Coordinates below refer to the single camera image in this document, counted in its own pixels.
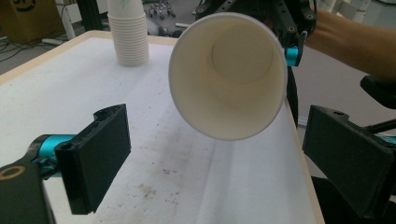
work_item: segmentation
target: cardboard box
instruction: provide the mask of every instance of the cardboard box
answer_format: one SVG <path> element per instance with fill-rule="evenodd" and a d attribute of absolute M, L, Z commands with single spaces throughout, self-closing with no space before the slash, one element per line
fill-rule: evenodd
<path fill-rule="evenodd" d="M 0 26 L 11 42 L 20 44 L 64 34 L 54 0 L 0 0 Z"/>

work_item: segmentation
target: person's forearm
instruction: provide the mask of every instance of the person's forearm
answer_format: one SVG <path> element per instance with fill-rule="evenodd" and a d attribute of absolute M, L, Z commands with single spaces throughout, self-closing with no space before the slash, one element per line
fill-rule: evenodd
<path fill-rule="evenodd" d="M 369 75 L 396 82 L 396 29 L 369 26 L 319 10 L 306 45 Z"/>

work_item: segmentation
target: stack of paper cups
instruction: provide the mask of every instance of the stack of paper cups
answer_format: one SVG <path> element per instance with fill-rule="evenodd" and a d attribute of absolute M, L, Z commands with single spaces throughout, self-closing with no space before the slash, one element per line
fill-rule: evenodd
<path fill-rule="evenodd" d="M 141 0 L 107 0 L 108 21 L 120 65 L 149 61 L 146 14 Z"/>

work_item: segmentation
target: human arm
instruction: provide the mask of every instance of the human arm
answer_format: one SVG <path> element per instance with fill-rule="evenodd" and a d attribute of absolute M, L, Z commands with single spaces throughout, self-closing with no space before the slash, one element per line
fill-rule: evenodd
<path fill-rule="evenodd" d="M 369 75 L 396 82 L 396 29 L 318 10 L 317 27 L 305 44 Z"/>

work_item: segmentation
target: table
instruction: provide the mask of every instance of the table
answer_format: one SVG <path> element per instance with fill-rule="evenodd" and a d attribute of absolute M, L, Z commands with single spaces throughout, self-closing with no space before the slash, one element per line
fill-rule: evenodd
<path fill-rule="evenodd" d="M 246 140 L 196 132 L 170 96 L 176 41 L 150 36 L 149 62 L 122 67 L 111 33 L 91 31 L 0 76 L 0 166 L 127 104 L 131 154 L 95 214 L 72 216 L 62 179 L 45 181 L 58 223 L 324 223 L 287 102 Z"/>

